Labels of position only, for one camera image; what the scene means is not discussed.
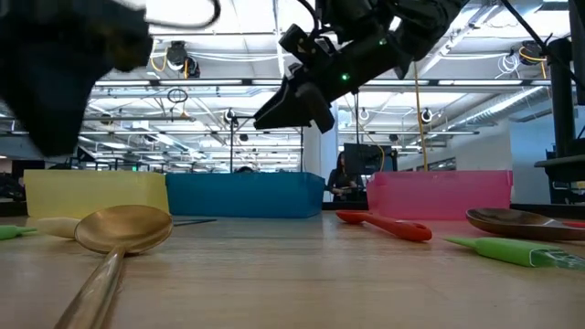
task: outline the wooden table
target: wooden table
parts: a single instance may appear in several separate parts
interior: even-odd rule
[[[585,272],[526,269],[333,214],[175,228],[126,260],[111,328],[585,328]],[[585,256],[585,246],[565,245]],[[44,236],[0,241],[0,328],[51,328],[101,256]]]

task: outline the red plastic spoon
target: red plastic spoon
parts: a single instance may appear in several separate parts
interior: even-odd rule
[[[408,241],[428,241],[432,231],[424,225],[405,220],[396,220],[365,211],[337,210],[337,216],[348,224],[367,222]]]

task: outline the gold spoon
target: gold spoon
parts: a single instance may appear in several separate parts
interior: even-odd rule
[[[107,253],[61,315],[55,329],[98,329],[116,291],[124,254],[136,255],[165,241],[173,221],[164,211],[147,206],[109,207],[88,215],[75,228],[85,249]]]

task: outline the spoon bowl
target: spoon bowl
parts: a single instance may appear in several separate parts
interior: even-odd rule
[[[538,240],[585,240],[585,229],[526,211],[479,208],[467,211],[469,222],[483,231],[508,237]]]
[[[139,254],[165,241],[173,220],[164,211],[148,206],[116,206],[85,217],[75,228],[75,239],[85,249],[110,252],[122,246],[127,254]]]

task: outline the ceiling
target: ceiling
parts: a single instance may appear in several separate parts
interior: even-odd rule
[[[123,2],[128,5],[145,5],[148,17],[177,24],[202,22],[212,13],[208,1]],[[120,157],[122,153],[132,151],[135,159],[148,161],[153,166],[164,162],[172,163],[171,167],[180,169],[190,168],[196,162],[194,167],[200,170],[226,170],[230,142],[229,125],[224,120],[226,111],[230,109],[237,115],[246,116],[258,110],[278,89],[279,78],[285,73],[282,68],[295,61],[290,54],[282,54],[278,49],[280,34],[290,24],[297,24],[305,31],[312,27],[310,16],[296,0],[274,2],[278,6],[278,26],[272,0],[254,0],[254,5],[250,5],[250,0],[221,0],[221,18],[205,30],[185,32],[151,27],[155,40],[155,67],[151,64],[129,74],[111,72],[94,88],[86,112],[86,117],[109,114],[128,119],[105,121],[107,124],[86,121],[83,131],[87,133],[80,137],[81,144],[103,154],[102,157],[112,157],[113,154]],[[543,38],[550,35],[553,38],[566,37],[569,34],[569,14],[562,7],[551,6],[550,9],[561,10],[547,10],[549,6],[543,6],[540,1],[520,2],[529,4],[525,19]],[[497,95],[512,95],[530,88],[525,86],[526,83],[522,86],[520,82],[506,84],[506,80],[547,79],[546,66],[546,76],[543,77],[540,65],[526,66],[519,63],[517,51],[522,41],[530,37],[505,10],[496,14],[501,8],[492,8],[494,11],[490,11],[492,14],[485,22],[473,29],[466,28],[480,8],[481,1],[471,2],[465,7],[435,49],[417,64],[422,73],[421,80],[435,80],[433,83],[438,84],[423,84],[420,88],[421,108],[435,114],[432,127],[442,127],[448,122],[465,118],[471,109]],[[169,65],[161,69],[165,63],[165,50],[173,40],[186,42],[189,55],[201,69],[199,82],[194,82],[200,85],[182,85],[182,74],[169,68]],[[392,71],[378,77],[382,82],[395,78]],[[145,80],[175,82],[154,88]],[[408,75],[407,80],[409,82],[399,84],[396,81],[379,82],[366,86],[359,93],[359,107],[366,110],[360,113],[364,119],[360,122],[365,130],[377,132],[370,135],[377,143],[391,144],[388,132],[411,131],[417,125],[417,98],[412,76]],[[497,82],[499,85],[478,83],[470,86],[469,83],[445,82],[448,80],[501,82]],[[188,94],[185,102],[174,104],[169,101],[173,97],[167,98],[168,92],[176,87]],[[175,91],[174,97],[185,94],[180,90]],[[338,100],[338,104],[343,112],[340,116],[339,143],[354,141],[356,137],[351,132],[356,129],[356,121],[349,113],[354,96],[346,95]],[[294,170],[298,167],[301,143],[298,132],[285,129],[255,135],[251,124],[252,121],[239,120],[239,134],[235,138],[238,153],[234,166],[254,165],[269,171]],[[458,129],[472,131],[474,127],[458,126]],[[141,133],[100,133],[105,131]],[[239,138],[244,132],[248,132],[247,141]],[[465,136],[437,136],[433,142],[442,146],[449,138]],[[411,140],[410,135],[401,136],[396,144],[416,146],[416,140]]]

